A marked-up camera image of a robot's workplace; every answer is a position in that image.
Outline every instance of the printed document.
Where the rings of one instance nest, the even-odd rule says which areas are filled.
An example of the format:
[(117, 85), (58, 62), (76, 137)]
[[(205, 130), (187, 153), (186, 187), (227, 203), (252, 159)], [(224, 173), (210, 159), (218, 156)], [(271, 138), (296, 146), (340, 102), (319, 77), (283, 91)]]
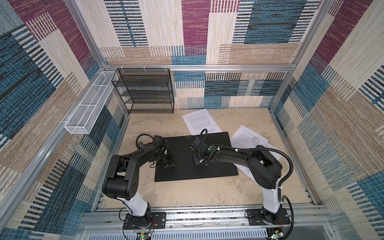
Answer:
[(208, 133), (222, 132), (207, 109), (202, 109), (183, 116), (191, 135), (199, 135), (206, 128)]

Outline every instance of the black mounting plate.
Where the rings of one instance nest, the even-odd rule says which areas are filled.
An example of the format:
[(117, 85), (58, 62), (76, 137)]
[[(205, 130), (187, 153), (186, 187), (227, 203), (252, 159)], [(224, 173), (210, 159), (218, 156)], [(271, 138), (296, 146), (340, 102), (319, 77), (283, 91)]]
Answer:
[[(285, 216), (285, 215), (288, 216), (288, 214), (284, 208), (280, 208), (276, 214), (278, 218), (281, 218), (284, 224), (291, 224), (291, 220), (289, 219), (289, 217)], [(248, 222), (250, 226), (267, 225), (263, 221), (262, 209), (248, 209), (245, 212), (245, 215), (248, 218)], [(273, 224), (281, 225), (279, 219), (277, 219)]]
[[(124, 230), (140, 229), (132, 219), (129, 219), (129, 216), (130, 215), (127, 214), (122, 228)], [(166, 212), (153, 212), (152, 213), (152, 219), (154, 219), (156, 221), (155, 229), (162, 229), (162, 228), (166, 227), (166, 216), (167, 216)], [(151, 229), (153, 224), (155, 223), (155, 221), (152, 220), (151, 223), (149, 224), (149, 226), (146, 227), (145, 229)]]

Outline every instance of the white wire basket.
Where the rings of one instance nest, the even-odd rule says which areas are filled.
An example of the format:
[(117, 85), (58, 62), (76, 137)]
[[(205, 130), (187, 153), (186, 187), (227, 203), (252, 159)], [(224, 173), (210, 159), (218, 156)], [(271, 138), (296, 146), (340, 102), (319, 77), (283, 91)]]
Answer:
[(112, 79), (115, 78), (117, 81), (117, 76), (112, 71), (103, 71), (98, 76), (65, 124), (65, 129), (70, 134), (89, 134), (91, 132), (113, 89)]

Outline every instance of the black mat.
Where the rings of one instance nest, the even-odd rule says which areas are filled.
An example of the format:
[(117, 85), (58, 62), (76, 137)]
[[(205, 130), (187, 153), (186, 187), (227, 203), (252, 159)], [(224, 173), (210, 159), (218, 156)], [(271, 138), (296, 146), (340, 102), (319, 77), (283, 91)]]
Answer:
[[(237, 176), (237, 167), (232, 163), (215, 162), (208, 166), (204, 164), (195, 165), (192, 152), (189, 147), (197, 136), (166, 137), (169, 141), (168, 149), (175, 157), (176, 167), (168, 169), (156, 168), (155, 182), (176, 181), (186, 179), (199, 179), (210, 177)], [(228, 132), (208, 134), (205, 143), (220, 143), (231, 146)]]

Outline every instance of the marble-textured tabletop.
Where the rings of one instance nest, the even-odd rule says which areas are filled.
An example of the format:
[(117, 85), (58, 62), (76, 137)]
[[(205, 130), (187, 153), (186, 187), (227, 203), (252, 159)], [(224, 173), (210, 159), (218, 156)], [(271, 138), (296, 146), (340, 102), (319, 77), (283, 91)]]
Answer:
[[(128, 154), (136, 150), (135, 140), (141, 133), (163, 137), (190, 135), (182, 118), (196, 110), (175, 109), (174, 114), (131, 114), (119, 154)], [(222, 131), (231, 137), (244, 125), (269, 140), (269, 143), (286, 152), (279, 134), (267, 109), (209, 109), (213, 119)], [(143, 136), (140, 141), (152, 140)], [(282, 176), (288, 171), (288, 162), (280, 159), (283, 165)], [(208, 205), (244, 205), (262, 204), (263, 195), (259, 185), (240, 170), (238, 176), (191, 179), (169, 182), (154, 182), (155, 169), (150, 163), (140, 168), (138, 192), (152, 207), (208, 206)], [(282, 194), (287, 195), (292, 203), (308, 203), (304, 188), (293, 171), (283, 185)], [(119, 208), (122, 203), (108, 197), (103, 198), (103, 208)]]

